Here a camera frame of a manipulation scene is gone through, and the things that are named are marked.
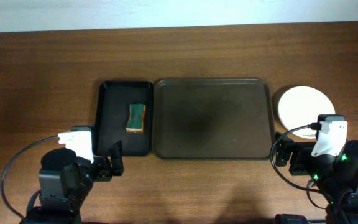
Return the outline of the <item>cream plate with red smear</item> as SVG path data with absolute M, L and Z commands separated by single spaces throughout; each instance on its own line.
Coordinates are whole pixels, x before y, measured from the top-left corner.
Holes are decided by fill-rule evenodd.
M 335 114 L 331 100 L 321 91 L 296 86 L 285 91 L 278 100 L 278 118 L 287 130 L 317 122 L 321 114 Z

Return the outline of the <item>green orange sponge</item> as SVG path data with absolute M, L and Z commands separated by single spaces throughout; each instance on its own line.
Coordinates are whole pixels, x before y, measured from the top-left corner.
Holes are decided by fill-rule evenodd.
M 144 131 L 144 119 L 147 107 L 144 104 L 129 105 L 129 120 L 126 131 L 129 133 L 142 133 Z

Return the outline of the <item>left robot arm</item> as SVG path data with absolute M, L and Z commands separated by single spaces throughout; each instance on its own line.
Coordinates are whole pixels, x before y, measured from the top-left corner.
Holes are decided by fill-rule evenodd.
M 108 155 L 93 154 L 93 131 L 76 126 L 59 133 L 54 149 L 41 158 L 40 190 L 30 198 L 22 223 L 81 223 L 80 208 L 95 182 L 109 182 L 124 173 L 122 142 Z

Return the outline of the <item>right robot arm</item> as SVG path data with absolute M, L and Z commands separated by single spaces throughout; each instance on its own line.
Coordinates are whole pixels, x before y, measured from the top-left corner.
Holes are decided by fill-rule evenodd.
M 322 195 L 327 223 L 358 223 L 358 140 L 347 139 L 347 121 L 338 114 L 321 114 L 307 129 L 316 142 L 295 142 L 276 133 L 270 162 L 288 185 Z

